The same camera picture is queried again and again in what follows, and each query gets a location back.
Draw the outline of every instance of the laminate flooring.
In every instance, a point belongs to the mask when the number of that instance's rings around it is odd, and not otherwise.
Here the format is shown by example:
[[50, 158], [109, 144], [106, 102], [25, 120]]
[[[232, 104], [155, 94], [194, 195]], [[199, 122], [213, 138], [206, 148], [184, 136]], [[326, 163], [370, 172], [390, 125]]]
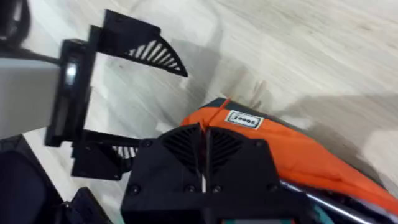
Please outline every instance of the laminate flooring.
[[[34, 0], [25, 46], [58, 57], [111, 9], [162, 29], [188, 78], [98, 54], [86, 128], [148, 138], [218, 96], [302, 128], [398, 195], [398, 2]], [[25, 133], [65, 200], [87, 185], [115, 223], [120, 182], [70, 177], [70, 146]]]

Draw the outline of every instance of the metal rod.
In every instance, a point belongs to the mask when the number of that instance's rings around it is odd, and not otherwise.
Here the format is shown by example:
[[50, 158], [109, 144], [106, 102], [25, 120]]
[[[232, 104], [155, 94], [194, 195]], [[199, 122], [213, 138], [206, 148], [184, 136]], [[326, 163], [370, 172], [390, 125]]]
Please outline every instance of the metal rod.
[[285, 182], [283, 180], [280, 181], [281, 184], [286, 187], [289, 190], [293, 190], [296, 192], [303, 192], [307, 195], [307, 197], [314, 201], [316, 204], [318, 204], [319, 206], [321, 206], [324, 209], [330, 210], [332, 212], [335, 212], [339, 215], [341, 215], [342, 217], [345, 217], [355, 223], [359, 223], [359, 224], [376, 224], [377, 222], [374, 221], [372, 218], [366, 217], [363, 214], [360, 214], [359, 212], [350, 209], [348, 207], [345, 207], [343, 205], [338, 205], [335, 202], [332, 202], [331, 200], [319, 196], [319, 195], [315, 195], [313, 193], [307, 192], [304, 189], [301, 189], [300, 187], [297, 187], [291, 183]]

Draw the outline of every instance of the teal fabric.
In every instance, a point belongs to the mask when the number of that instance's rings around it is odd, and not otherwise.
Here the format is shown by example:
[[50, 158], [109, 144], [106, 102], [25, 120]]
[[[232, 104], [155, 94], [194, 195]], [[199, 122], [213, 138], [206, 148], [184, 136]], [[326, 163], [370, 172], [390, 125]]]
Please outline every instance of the teal fabric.
[[314, 206], [314, 210], [318, 213], [319, 219], [323, 224], [335, 224], [333, 220], [320, 208], [318, 205]]

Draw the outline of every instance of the gray panel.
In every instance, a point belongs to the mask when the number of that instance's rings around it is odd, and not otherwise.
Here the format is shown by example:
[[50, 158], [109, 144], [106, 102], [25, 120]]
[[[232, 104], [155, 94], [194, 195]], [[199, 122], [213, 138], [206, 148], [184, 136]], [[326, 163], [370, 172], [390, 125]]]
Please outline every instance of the gray panel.
[[58, 73], [48, 62], [0, 59], [0, 139], [49, 125]]

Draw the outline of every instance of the orange bag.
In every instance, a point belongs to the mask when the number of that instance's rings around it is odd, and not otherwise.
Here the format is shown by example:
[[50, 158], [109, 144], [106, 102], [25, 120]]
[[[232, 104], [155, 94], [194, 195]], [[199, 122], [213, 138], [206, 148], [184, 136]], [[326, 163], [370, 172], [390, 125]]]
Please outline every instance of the orange bag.
[[[256, 128], [227, 122], [231, 110], [262, 116], [264, 120]], [[281, 179], [361, 198], [398, 215], [398, 200], [386, 190], [313, 139], [267, 119], [264, 114], [218, 98], [186, 117], [182, 125], [195, 123], [200, 123], [203, 130], [215, 126], [230, 129], [251, 139], [266, 140]]]

